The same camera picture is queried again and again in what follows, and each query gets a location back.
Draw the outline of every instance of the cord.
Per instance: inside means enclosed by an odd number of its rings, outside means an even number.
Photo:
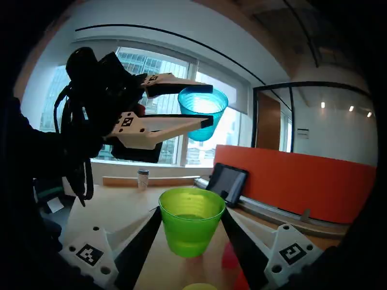
[[[57,100],[54,103],[54,126],[55,132],[61,134],[64,138],[64,143],[67,144],[68,138],[71,138],[70,131],[72,127],[80,128],[85,122],[85,116],[83,115],[82,106],[77,101],[72,101],[71,94],[71,82],[66,86],[62,92],[58,95]],[[66,101],[63,113],[62,121],[60,125],[60,131],[58,126],[58,106],[60,102],[69,97]],[[86,158],[84,162],[80,163],[77,168],[66,175],[66,178],[71,186],[71,189],[79,198],[81,204],[85,207],[85,200],[90,200],[94,195],[93,175],[91,171],[90,158]]]

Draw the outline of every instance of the wall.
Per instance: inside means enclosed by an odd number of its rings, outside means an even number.
[[[349,84],[368,91],[365,80],[358,74],[340,67],[313,66],[310,59],[300,62],[292,81],[332,81]],[[277,93],[290,107],[288,89]],[[314,156],[377,165],[377,131],[369,98],[336,88],[294,88],[295,129],[309,129],[309,139],[295,132],[294,152]],[[353,112],[349,107],[355,106]],[[291,112],[281,104],[288,116]]]
[[[114,0],[87,1],[72,11],[70,19],[59,29],[38,59],[22,98],[22,113],[34,128],[39,128],[47,89],[54,69],[63,65],[76,49],[74,41],[92,39],[124,39],[142,41],[176,49],[194,57],[201,57],[211,64],[234,71],[253,86],[261,83],[246,71],[224,57],[190,41],[171,35],[131,28],[104,28],[75,32],[76,28],[104,24],[140,24],[170,30],[214,47],[238,61],[266,82],[288,78],[285,70],[255,37],[221,14],[188,0]],[[252,108],[249,102],[249,114]],[[251,128],[251,120],[244,128]],[[242,143],[249,145],[250,138],[241,136]],[[104,175],[136,176],[138,166],[93,163],[96,183]],[[153,167],[154,176],[187,176],[208,174],[210,169]]]
[[[305,107],[295,103],[295,128],[309,129],[309,139],[295,135],[295,153],[377,165],[375,118],[366,112]]]
[[[265,82],[288,79],[272,54],[280,49],[272,43],[264,47],[239,25],[201,4],[188,0],[95,0],[85,3],[75,15],[79,28],[109,23],[137,24],[172,31],[193,38],[226,54]],[[236,64],[209,49],[166,33],[129,27],[105,27],[76,32],[75,39],[90,37],[122,38],[159,44],[182,53],[205,57],[235,71],[253,85],[261,83]]]

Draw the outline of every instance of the tablet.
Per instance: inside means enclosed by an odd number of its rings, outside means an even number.
[[[219,194],[227,206],[235,207],[246,183],[248,171],[216,163],[206,190]]]

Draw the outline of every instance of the ceiling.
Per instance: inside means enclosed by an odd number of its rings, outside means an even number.
[[[311,54],[307,37],[283,0],[232,0],[252,21],[265,27],[277,42],[294,53]],[[306,0],[287,0],[308,35],[319,64],[333,64],[361,73],[343,37]]]

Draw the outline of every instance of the paper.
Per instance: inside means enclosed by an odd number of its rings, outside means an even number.
[[[55,212],[59,211],[60,209],[64,208],[64,205],[60,202],[58,197],[56,197],[50,201],[47,201],[47,205],[50,208],[52,213],[55,213]]]

